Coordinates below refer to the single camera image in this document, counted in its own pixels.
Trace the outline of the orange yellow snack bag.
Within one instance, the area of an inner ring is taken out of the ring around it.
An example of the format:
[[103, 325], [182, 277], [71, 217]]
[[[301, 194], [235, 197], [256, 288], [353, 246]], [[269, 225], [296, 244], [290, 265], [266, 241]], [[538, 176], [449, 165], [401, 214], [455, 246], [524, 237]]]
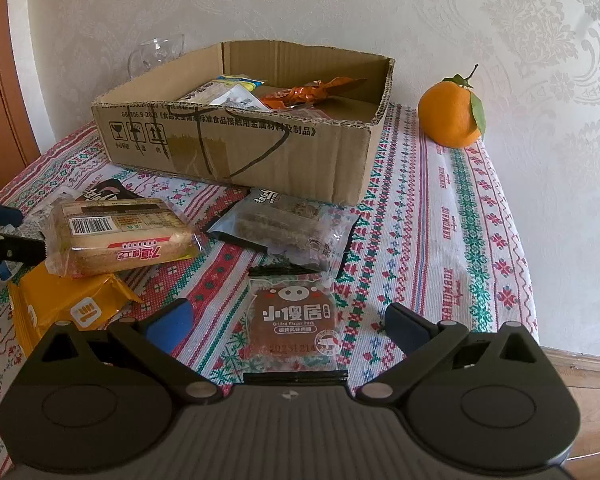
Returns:
[[140, 303], [116, 274], [64, 278], [49, 274], [44, 263], [7, 287], [16, 338], [25, 356], [58, 321], [69, 321], [79, 330], [99, 330], [132, 302]]

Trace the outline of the brown pig logo snack packet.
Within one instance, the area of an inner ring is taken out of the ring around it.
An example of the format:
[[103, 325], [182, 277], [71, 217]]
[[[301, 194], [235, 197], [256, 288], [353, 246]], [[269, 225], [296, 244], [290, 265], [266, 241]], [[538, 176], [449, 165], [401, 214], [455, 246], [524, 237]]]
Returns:
[[249, 283], [246, 356], [255, 370], [334, 370], [341, 333], [321, 275], [258, 276]]

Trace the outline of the white grey printed snack bag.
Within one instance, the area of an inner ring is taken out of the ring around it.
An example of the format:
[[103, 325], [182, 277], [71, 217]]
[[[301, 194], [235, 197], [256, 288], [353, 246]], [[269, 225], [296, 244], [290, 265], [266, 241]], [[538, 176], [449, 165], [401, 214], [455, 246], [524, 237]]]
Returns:
[[241, 110], [260, 110], [269, 112], [270, 109], [242, 84], [234, 84], [222, 95], [222, 105], [240, 108]]

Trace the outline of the wrapped bread cake packet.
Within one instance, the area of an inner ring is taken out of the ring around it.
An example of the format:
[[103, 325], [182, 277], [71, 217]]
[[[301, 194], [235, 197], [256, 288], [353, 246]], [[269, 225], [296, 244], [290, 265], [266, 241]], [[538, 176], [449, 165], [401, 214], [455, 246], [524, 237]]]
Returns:
[[199, 234], [158, 198], [60, 202], [45, 227], [45, 265], [63, 278], [197, 257]]

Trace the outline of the patterned tablecloth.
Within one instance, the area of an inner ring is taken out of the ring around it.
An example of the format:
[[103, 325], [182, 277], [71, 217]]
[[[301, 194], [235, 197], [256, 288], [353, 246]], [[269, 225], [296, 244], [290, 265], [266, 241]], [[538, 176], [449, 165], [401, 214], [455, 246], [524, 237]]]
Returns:
[[[35, 237], [54, 200], [93, 195], [107, 179], [163, 200], [195, 231], [242, 197], [239, 188], [111, 165], [95, 128], [86, 127], [7, 185], [0, 200], [24, 211], [21, 234]], [[160, 263], [142, 238], [118, 253], [129, 263], [122, 278], [138, 296], [134, 312], [146, 316], [175, 298], [192, 300], [197, 328], [176, 350], [178, 358], [221, 384], [236, 382], [247, 366], [247, 271], [263, 256], [210, 240], [194, 258]], [[535, 328], [524, 251], [483, 145], [442, 148], [418, 132], [414, 110], [389, 108], [334, 297], [353, 385], [400, 359], [380, 329], [394, 300], [431, 321], [454, 318], [480, 332], [510, 320]]]

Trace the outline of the black red beef snack packet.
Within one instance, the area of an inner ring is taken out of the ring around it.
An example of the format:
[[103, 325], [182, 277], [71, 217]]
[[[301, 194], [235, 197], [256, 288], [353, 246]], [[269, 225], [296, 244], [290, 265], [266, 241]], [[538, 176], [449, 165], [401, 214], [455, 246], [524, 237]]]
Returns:
[[136, 193], [128, 190], [119, 180], [107, 179], [85, 190], [77, 202], [92, 202], [93, 200], [135, 200], [140, 198]]

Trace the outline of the clear dark snack bag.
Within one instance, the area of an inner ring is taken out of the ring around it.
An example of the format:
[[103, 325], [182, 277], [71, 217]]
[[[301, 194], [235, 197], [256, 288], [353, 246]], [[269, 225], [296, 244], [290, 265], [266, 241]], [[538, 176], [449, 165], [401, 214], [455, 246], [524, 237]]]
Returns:
[[349, 207], [252, 188], [207, 233], [334, 278], [357, 221]]

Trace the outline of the open cardboard box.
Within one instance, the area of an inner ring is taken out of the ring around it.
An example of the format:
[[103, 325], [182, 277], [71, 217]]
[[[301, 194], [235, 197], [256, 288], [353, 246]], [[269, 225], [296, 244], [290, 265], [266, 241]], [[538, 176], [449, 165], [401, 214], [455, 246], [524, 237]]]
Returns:
[[[393, 58], [379, 54], [224, 41], [112, 89], [93, 102], [92, 114], [110, 162], [119, 166], [355, 205], [370, 183], [393, 70]], [[300, 115], [185, 101], [222, 75], [262, 81], [255, 96], [337, 76], [363, 82]]]

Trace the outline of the orange fruit with leaf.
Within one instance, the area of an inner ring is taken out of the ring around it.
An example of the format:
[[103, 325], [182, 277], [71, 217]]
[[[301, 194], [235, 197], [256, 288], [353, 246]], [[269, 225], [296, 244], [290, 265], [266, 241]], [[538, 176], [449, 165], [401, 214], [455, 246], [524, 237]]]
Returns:
[[486, 133], [486, 113], [468, 76], [456, 74], [434, 84], [420, 98], [417, 115], [422, 132], [446, 148], [468, 148]]

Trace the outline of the clear glass cup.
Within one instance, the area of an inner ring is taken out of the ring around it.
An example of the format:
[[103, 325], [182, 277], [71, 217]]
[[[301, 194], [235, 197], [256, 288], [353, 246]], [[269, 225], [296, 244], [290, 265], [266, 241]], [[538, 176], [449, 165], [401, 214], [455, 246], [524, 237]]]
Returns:
[[129, 55], [126, 63], [129, 77], [133, 79], [158, 66], [176, 60], [183, 54], [184, 42], [183, 34], [142, 42]]

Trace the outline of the yellow noodle packet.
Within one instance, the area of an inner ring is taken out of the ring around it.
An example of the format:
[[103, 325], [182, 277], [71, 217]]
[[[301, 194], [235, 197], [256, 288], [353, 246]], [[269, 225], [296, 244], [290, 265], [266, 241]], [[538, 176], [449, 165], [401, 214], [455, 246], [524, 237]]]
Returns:
[[222, 95], [234, 84], [242, 84], [253, 94], [253, 91], [261, 87], [264, 81], [245, 75], [220, 75], [200, 87], [190, 90], [184, 96], [180, 96], [178, 100], [187, 103], [222, 105]]

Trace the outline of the orange crumpled snack wrapper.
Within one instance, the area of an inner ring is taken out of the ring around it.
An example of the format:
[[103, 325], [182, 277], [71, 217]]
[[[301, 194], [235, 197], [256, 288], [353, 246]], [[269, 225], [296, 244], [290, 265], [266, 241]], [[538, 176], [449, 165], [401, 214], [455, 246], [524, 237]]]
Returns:
[[302, 86], [276, 90], [260, 96], [259, 100], [271, 110], [286, 110], [294, 106], [314, 105], [334, 96], [357, 89], [365, 78], [339, 76], [330, 81], [314, 80]]

